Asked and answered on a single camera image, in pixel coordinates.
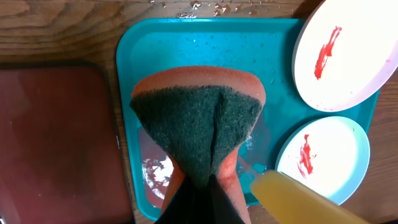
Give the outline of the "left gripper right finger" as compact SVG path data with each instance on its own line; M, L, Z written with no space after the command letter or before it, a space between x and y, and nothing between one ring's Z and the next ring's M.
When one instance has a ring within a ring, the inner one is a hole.
M210 176L208 193L211 224L244 224L215 175Z

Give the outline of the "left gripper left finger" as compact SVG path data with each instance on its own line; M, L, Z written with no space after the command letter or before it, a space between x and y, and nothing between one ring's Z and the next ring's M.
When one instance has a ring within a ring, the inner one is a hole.
M155 224L194 224L196 223L198 191L190 178L184 178L169 205Z

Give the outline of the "yellow-green plastic plate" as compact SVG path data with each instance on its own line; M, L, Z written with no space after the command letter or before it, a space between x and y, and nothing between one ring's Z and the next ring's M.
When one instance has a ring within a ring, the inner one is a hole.
M250 186L259 203L279 222L298 224L367 224L300 182L274 170Z

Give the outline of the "green orange scrub sponge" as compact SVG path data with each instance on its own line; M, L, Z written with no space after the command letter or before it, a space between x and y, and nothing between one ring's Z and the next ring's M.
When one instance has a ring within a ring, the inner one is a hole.
M260 79L230 68L176 67L143 78L131 96L142 127L174 167L161 214L189 177L198 191L195 221L210 223L208 183L215 175L243 222L249 223L236 163L266 102Z

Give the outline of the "light blue plastic plate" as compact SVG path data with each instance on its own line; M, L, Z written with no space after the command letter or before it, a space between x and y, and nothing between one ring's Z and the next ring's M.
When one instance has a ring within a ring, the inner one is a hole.
M365 130L343 116L299 127L282 146L275 170L341 205L362 183L370 161Z

